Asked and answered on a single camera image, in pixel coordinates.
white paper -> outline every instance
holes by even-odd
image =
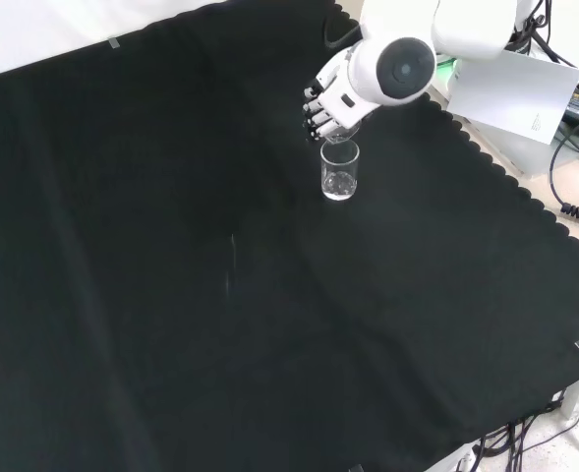
[[[548,145],[578,82],[577,69],[503,51],[460,65],[447,110]]]
[[[0,0],[0,73],[222,0]]]

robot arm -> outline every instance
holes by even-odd
[[[515,28],[517,9],[533,1],[366,0],[363,39],[338,52],[305,90],[311,138],[350,129],[382,105],[418,98],[434,78],[437,53],[493,59]]]

white floor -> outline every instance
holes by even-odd
[[[344,9],[359,18],[363,0],[337,0]],[[579,0],[555,0],[553,3],[551,46],[579,67]],[[544,441],[572,425],[558,413],[540,417],[525,440],[525,447]],[[507,457],[484,459],[480,472],[503,472]],[[579,425],[570,432],[525,453],[526,472],[579,472]]]

black fabric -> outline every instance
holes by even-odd
[[[437,105],[380,110],[322,198],[328,12],[0,76],[0,472],[422,471],[579,378],[579,244]]]

table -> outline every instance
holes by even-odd
[[[561,228],[426,98],[330,206],[331,3],[233,5],[0,77],[0,471],[421,470],[579,377]]]

